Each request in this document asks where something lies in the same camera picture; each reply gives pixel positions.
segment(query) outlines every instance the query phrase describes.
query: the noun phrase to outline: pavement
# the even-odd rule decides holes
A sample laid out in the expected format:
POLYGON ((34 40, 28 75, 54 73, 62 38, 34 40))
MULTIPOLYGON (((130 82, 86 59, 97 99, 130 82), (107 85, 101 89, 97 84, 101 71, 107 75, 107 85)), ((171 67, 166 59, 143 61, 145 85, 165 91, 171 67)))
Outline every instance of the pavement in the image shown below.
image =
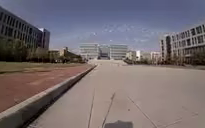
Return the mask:
POLYGON ((205 128, 205 70, 91 63, 28 128, 205 128))
POLYGON ((43 72, 0 74, 0 113, 90 67, 81 65, 43 72))

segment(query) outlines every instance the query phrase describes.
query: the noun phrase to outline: grass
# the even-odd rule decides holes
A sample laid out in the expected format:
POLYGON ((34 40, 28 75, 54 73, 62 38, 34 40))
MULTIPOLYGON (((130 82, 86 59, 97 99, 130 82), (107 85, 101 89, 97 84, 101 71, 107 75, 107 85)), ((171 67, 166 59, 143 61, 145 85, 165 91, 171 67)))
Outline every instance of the grass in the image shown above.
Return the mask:
POLYGON ((0 62, 0 74, 28 71, 47 71, 52 68, 65 68, 80 66, 82 64, 51 64, 51 63, 28 63, 28 62, 0 62))

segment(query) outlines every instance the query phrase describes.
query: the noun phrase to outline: road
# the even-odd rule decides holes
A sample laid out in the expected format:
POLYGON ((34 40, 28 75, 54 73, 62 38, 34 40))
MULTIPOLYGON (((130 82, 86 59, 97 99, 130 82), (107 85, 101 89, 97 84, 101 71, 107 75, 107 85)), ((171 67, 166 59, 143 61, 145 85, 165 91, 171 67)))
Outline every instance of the road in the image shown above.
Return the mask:
POLYGON ((29 128, 205 128, 205 71, 92 63, 29 128))

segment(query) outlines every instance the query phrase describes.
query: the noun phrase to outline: sidewalk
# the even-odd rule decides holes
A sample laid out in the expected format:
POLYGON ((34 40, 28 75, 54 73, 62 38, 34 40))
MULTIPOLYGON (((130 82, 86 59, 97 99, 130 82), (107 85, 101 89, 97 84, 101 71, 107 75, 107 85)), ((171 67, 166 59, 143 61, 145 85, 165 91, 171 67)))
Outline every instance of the sidewalk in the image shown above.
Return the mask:
POLYGON ((0 112, 88 69, 90 65, 45 72, 0 75, 0 112))

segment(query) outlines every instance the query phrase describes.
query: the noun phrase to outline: white building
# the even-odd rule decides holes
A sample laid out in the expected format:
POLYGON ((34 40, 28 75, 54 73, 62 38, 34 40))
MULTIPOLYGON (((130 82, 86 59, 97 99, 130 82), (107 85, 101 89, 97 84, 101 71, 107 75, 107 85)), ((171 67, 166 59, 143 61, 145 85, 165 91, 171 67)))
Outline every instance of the white building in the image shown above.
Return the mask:
POLYGON ((137 61, 140 61, 141 60, 141 58, 142 58, 142 53, 141 53, 141 51, 136 51, 136 60, 137 61))
POLYGON ((126 57, 128 51, 127 45, 115 44, 110 45, 110 59, 122 60, 126 57))
POLYGON ((99 57, 99 44, 81 44, 80 55, 87 60, 97 59, 99 57))
POLYGON ((161 61, 160 52, 151 52, 151 62, 153 64, 158 64, 161 61))

